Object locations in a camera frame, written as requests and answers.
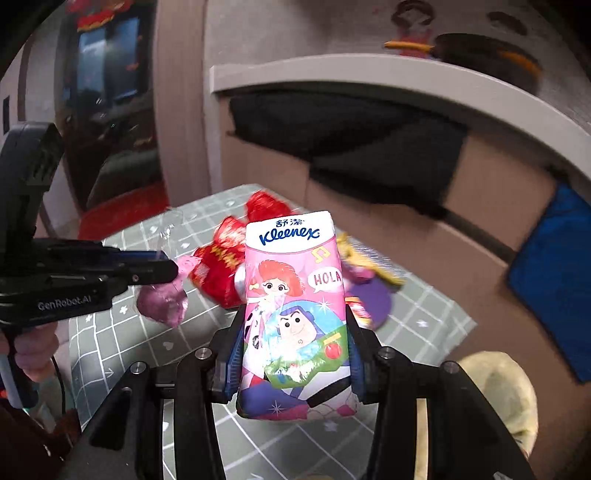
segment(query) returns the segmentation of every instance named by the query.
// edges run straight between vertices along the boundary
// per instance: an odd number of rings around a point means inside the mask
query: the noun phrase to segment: pink packaging
[[[246,321],[238,412],[267,420],[349,416],[345,292],[328,212],[246,227]]]

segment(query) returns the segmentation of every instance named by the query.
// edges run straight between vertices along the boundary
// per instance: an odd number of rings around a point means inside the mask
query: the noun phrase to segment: purple candy wrapper
[[[171,283],[144,285],[139,290],[136,302],[138,311],[147,318],[176,328],[183,321],[189,299],[183,289],[183,281],[198,265],[200,259],[191,256],[176,260],[178,276]]]
[[[348,289],[348,294],[358,297],[363,303],[365,310],[371,317],[371,326],[368,327],[371,330],[382,325],[392,311],[390,289],[379,277],[374,277],[367,283],[352,284]]]

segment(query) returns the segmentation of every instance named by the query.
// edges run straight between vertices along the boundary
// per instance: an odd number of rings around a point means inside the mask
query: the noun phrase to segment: black cloth
[[[466,127],[367,98],[269,91],[232,97],[236,135],[311,163],[310,177],[370,203],[441,216]]]

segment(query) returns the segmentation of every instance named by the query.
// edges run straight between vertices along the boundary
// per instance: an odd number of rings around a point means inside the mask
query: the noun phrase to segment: red candy wrapper
[[[248,199],[246,213],[249,222],[262,222],[272,218],[290,216],[291,209],[284,202],[260,190],[253,193]]]
[[[193,284],[225,309],[242,303],[234,287],[234,275],[244,262],[246,225],[227,217],[213,234],[213,243],[193,254],[199,265],[189,274]]]

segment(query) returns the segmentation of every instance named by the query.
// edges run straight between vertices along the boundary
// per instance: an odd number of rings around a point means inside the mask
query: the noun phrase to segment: finger
[[[10,347],[8,345],[8,340],[2,332],[0,332],[0,355],[8,355],[10,351]]]
[[[50,343],[45,350],[37,353],[22,353],[16,352],[14,359],[17,365],[23,370],[36,370],[42,368],[51,359],[51,356],[56,353],[59,341],[54,335],[54,340]]]
[[[52,377],[56,373],[56,369],[53,367],[51,362],[47,362],[43,367],[37,369],[23,370],[25,375],[28,376],[35,383],[41,383],[47,378]]]
[[[56,323],[49,323],[25,332],[14,339],[14,348],[19,353],[43,352],[55,342],[56,329]]]

